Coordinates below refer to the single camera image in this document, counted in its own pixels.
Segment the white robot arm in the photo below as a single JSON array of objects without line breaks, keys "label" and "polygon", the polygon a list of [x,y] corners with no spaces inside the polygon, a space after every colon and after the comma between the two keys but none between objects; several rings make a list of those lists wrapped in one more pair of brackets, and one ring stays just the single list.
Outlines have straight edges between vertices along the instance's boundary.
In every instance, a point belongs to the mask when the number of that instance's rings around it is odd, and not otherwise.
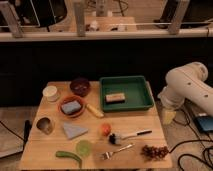
[{"label": "white robot arm", "polygon": [[171,69],[165,76],[167,85],[158,94],[166,109],[180,108],[186,99],[213,116],[213,88],[205,83],[208,69],[201,62],[192,62]]}]

